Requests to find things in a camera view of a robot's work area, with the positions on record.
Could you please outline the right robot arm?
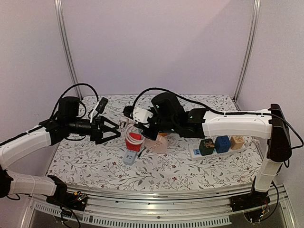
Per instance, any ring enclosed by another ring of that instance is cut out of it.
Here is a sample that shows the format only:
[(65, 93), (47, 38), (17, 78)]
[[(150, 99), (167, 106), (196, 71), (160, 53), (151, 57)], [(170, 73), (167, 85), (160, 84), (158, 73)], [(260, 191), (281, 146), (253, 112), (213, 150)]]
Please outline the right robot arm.
[(253, 180), (251, 191), (230, 198), (233, 211), (250, 209), (270, 203), (268, 191), (280, 167), (288, 161), (294, 147), (281, 107), (258, 111), (216, 111), (209, 106), (160, 88), (148, 110), (130, 108), (129, 117), (142, 129), (144, 137), (156, 140), (158, 133), (176, 133), (183, 138), (204, 139), (209, 136), (240, 135), (267, 139), (267, 151), (260, 170)]

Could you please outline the red cube socket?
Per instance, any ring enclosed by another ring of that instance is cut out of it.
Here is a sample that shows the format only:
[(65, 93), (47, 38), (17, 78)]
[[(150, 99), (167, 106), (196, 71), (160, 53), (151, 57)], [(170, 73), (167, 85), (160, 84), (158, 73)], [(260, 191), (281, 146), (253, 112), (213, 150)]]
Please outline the red cube socket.
[(140, 151), (143, 141), (143, 137), (137, 133), (128, 133), (125, 139), (127, 149), (133, 152)]

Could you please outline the pink round power strip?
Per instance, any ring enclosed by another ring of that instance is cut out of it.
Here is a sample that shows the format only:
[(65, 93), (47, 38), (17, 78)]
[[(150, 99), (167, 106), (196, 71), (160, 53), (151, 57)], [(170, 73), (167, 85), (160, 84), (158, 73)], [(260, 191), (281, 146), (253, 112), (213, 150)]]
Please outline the pink round power strip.
[(126, 139), (126, 136), (127, 136), (128, 133), (137, 133), (137, 134), (140, 134), (143, 137), (144, 141), (143, 141), (143, 144), (140, 148), (140, 151), (144, 147), (146, 147), (147, 150), (149, 150), (149, 152), (154, 152), (154, 153), (164, 153), (164, 152), (166, 152), (169, 143), (168, 143), (168, 140), (165, 136), (159, 134), (155, 141), (147, 139), (143, 136), (143, 134), (140, 132), (140, 130), (135, 128), (134, 122), (127, 117), (121, 117), (120, 118), (119, 126), (124, 130), (125, 139)]

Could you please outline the beige cube socket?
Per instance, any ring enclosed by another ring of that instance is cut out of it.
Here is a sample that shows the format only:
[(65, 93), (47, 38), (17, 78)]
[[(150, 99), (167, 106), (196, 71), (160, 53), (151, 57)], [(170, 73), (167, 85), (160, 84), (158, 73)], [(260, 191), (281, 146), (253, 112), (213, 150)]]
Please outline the beige cube socket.
[(230, 138), (230, 143), (231, 143), (231, 149), (232, 150), (239, 150), (242, 148), (243, 144), (244, 144), (244, 138), (243, 136), (237, 136), (237, 135), (233, 135)]

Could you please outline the dark green cube socket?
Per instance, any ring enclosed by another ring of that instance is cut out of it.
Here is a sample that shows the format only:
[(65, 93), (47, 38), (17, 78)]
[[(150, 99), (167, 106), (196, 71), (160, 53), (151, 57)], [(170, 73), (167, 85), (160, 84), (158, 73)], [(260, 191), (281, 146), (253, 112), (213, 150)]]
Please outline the dark green cube socket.
[(214, 152), (215, 145), (212, 139), (202, 139), (199, 144), (199, 150), (202, 156), (211, 155)]

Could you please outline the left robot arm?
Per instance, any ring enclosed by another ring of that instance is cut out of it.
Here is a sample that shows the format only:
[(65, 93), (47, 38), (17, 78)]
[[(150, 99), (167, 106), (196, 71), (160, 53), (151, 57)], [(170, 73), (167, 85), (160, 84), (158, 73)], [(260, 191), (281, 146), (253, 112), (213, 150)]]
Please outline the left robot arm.
[(69, 193), (67, 185), (54, 175), (32, 176), (8, 170), (19, 159), (49, 146), (71, 134), (89, 136), (90, 141), (103, 144), (120, 137), (119, 126), (102, 116), (108, 99), (97, 98), (89, 119), (79, 116), (80, 98), (63, 93), (55, 104), (51, 116), (34, 128), (0, 144), (0, 196), (14, 194), (44, 195), (49, 204), (70, 210), (84, 211), (88, 196), (77, 191)]

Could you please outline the blue cube socket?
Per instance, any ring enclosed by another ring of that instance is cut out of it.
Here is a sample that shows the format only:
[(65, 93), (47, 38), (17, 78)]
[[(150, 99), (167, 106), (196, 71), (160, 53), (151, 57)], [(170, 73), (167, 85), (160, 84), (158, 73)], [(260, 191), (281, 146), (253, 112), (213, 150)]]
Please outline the blue cube socket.
[(227, 135), (218, 136), (215, 141), (215, 149), (217, 153), (226, 153), (231, 147), (230, 139)]

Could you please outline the light blue power strip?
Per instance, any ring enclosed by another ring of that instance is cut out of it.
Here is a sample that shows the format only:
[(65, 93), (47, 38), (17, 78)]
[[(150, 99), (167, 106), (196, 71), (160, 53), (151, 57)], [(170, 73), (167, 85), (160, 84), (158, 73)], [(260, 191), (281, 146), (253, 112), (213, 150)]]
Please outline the light blue power strip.
[(126, 165), (132, 165), (136, 159), (136, 156), (137, 156), (137, 152), (127, 150), (123, 157), (123, 163)]

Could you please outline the white multicolour power strip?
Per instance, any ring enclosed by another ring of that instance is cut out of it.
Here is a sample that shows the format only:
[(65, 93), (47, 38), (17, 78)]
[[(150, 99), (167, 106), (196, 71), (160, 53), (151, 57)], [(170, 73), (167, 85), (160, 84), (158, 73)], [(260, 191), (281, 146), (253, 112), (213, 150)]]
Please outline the white multicolour power strip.
[(227, 152), (224, 153), (217, 153), (216, 149), (212, 150), (211, 154), (203, 155), (200, 149), (196, 148), (194, 144), (189, 145), (189, 157), (191, 161), (203, 160), (203, 159), (211, 159), (211, 158), (218, 158), (218, 157), (229, 157), (234, 154), (246, 152), (249, 150), (251, 146), (258, 146), (259, 140), (248, 138), (245, 139), (245, 143), (242, 147), (238, 150), (229, 149)]

